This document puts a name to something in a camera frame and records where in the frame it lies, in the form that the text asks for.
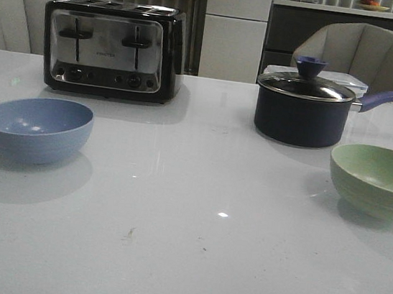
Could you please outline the blue bowl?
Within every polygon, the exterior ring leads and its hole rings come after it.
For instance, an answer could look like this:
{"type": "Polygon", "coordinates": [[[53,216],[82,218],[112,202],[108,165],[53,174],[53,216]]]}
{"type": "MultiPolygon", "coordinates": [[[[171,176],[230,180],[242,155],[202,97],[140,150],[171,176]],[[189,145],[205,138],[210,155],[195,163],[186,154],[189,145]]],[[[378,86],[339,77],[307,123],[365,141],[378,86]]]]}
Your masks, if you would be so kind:
{"type": "Polygon", "coordinates": [[[0,103],[0,155],[24,164],[59,162],[93,129],[93,111],[74,101],[26,98],[0,103]]]}

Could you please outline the fruit plate on counter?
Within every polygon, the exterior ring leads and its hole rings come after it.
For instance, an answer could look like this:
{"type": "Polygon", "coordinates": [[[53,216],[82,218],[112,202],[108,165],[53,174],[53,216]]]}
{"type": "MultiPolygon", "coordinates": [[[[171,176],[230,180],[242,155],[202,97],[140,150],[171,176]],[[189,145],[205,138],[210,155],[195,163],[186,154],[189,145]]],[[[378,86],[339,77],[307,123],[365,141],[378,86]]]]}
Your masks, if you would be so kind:
{"type": "Polygon", "coordinates": [[[389,11],[389,7],[380,5],[377,0],[358,0],[356,3],[362,9],[371,10],[376,12],[387,12],[389,11]]]}

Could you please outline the green bowl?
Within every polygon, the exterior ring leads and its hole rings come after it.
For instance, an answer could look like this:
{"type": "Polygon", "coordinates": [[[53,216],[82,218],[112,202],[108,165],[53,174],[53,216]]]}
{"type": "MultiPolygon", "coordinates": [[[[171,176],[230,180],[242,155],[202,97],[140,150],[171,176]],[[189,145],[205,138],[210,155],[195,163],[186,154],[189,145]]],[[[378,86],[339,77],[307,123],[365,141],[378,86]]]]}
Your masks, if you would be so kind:
{"type": "Polygon", "coordinates": [[[340,196],[374,218],[393,221],[393,150],[343,144],[330,153],[330,175],[340,196]]]}

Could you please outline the beige chair right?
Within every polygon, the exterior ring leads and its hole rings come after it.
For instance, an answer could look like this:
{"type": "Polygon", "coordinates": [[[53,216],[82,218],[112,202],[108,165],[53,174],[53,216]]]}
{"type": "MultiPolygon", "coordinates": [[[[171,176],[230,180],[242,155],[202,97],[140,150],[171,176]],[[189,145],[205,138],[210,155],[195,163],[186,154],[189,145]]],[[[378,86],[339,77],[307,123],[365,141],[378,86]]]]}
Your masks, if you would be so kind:
{"type": "Polygon", "coordinates": [[[393,31],[367,23],[324,26],[292,54],[327,62],[327,69],[348,73],[365,83],[369,93],[393,91],[393,31]]]}

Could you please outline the dark blue saucepan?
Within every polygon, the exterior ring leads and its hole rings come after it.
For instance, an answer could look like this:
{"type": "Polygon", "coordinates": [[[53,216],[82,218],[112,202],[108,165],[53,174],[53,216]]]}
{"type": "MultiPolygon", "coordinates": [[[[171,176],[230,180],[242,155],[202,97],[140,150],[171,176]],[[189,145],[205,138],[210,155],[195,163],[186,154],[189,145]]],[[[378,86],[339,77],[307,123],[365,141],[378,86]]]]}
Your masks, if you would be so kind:
{"type": "Polygon", "coordinates": [[[352,105],[361,113],[389,102],[393,103],[393,91],[337,103],[295,98],[259,85],[254,123],[260,132],[285,144],[324,148],[341,139],[352,105]]]}

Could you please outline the glass pot lid blue knob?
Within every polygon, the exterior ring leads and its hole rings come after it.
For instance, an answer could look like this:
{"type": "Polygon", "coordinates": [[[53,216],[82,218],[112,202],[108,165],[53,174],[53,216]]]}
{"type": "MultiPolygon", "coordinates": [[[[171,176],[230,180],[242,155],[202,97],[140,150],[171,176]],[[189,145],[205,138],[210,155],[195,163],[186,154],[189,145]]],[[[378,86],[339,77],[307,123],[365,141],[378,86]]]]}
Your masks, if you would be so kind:
{"type": "Polygon", "coordinates": [[[337,103],[355,100],[352,90],[319,76],[327,62],[299,55],[295,63],[297,72],[262,73],[256,81],[262,88],[295,98],[337,103]]]}

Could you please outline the clear plastic food container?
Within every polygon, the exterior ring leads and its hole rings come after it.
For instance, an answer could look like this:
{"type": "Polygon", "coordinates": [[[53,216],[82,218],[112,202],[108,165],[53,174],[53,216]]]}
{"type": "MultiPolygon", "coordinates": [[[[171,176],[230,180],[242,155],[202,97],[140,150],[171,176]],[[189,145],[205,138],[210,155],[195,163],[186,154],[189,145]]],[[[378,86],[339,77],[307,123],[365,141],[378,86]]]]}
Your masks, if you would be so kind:
{"type": "MultiPolygon", "coordinates": [[[[268,65],[263,73],[276,73],[276,72],[297,72],[298,69],[296,67],[290,67],[290,66],[284,66],[284,65],[268,65]]],[[[350,74],[347,73],[339,73],[339,72],[333,72],[333,71],[328,71],[328,70],[322,70],[319,74],[319,77],[328,79],[330,81],[333,81],[334,83],[337,83],[338,85],[342,85],[344,87],[349,88],[352,90],[357,98],[361,98],[366,94],[368,91],[368,86],[361,82],[359,79],[356,79],[350,74]]]]}

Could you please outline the white cabinet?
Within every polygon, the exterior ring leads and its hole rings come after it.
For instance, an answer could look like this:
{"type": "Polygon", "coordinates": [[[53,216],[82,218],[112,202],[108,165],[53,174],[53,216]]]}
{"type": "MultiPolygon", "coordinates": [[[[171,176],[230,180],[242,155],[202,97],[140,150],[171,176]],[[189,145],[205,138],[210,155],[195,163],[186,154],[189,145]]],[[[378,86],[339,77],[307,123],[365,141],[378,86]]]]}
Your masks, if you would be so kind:
{"type": "Polygon", "coordinates": [[[198,75],[254,83],[272,0],[207,0],[198,75]]]}

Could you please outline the grey counter unit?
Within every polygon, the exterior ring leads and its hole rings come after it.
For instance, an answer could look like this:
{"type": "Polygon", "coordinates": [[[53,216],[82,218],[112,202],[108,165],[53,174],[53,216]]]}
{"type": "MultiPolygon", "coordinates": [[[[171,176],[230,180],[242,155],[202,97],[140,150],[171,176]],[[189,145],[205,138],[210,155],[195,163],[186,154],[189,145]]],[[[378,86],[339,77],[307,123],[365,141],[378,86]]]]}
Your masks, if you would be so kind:
{"type": "Polygon", "coordinates": [[[274,0],[260,70],[272,64],[290,65],[293,52],[319,29],[329,24],[352,22],[370,23],[393,31],[393,13],[274,0]]]}

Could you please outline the black and chrome toaster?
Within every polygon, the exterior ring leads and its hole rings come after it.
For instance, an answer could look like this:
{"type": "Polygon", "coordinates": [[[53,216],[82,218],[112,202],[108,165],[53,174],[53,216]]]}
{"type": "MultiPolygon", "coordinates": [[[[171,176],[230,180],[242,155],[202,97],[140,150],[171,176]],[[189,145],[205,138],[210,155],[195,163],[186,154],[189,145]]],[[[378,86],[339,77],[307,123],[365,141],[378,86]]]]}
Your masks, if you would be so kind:
{"type": "Polygon", "coordinates": [[[49,1],[44,81],[58,91],[163,104],[182,83],[185,25],[185,13],[165,6],[49,1]]]}

